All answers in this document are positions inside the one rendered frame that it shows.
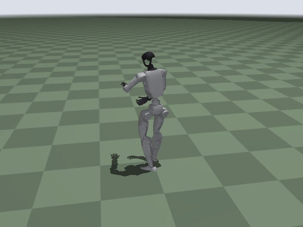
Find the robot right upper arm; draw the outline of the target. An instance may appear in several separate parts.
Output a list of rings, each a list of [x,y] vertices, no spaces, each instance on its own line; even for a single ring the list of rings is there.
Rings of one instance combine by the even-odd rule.
[[[160,69],[162,72],[162,77],[163,77],[163,84],[164,84],[164,90],[166,89],[166,70]]]

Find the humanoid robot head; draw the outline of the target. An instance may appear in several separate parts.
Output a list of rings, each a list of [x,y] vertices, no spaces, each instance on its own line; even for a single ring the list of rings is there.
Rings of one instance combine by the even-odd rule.
[[[148,71],[156,70],[156,68],[154,68],[154,66],[152,64],[153,57],[155,57],[155,55],[152,52],[146,52],[142,55],[143,63],[146,67],[148,67]],[[149,65],[146,65],[144,60],[150,61]]]

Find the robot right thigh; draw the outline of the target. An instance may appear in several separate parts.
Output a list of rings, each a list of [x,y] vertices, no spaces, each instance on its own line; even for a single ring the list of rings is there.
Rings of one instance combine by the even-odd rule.
[[[168,110],[165,107],[163,107],[163,113],[161,115],[155,116],[153,122],[153,138],[155,140],[161,140],[162,135],[160,133],[160,129],[164,122],[164,117],[167,117],[168,114],[169,114]]]

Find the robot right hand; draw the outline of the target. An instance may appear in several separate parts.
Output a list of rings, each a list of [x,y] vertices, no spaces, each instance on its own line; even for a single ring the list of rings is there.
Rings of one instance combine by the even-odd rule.
[[[139,98],[142,98],[142,99],[140,99],[140,100],[137,100],[137,99],[136,99],[136,103],[137,103],[138,105],[143,105],[143,104],[145,104],[148,100],[149,100],[149,101],[151,100],[151,98],[149,99],[148,96],[147,96],[147,97],[139,97]],[[137,101],[139,101],[139,102],[137,102]]]

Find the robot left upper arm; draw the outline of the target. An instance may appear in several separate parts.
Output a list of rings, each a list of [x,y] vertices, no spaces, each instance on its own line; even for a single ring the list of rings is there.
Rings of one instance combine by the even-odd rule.
[[[129,84],[124,88],[125,92],[130,92],[132,87],[134,87],[137,83],[144,81],[145,79],[145,73],[137,73],[135,77],[129,82]]]

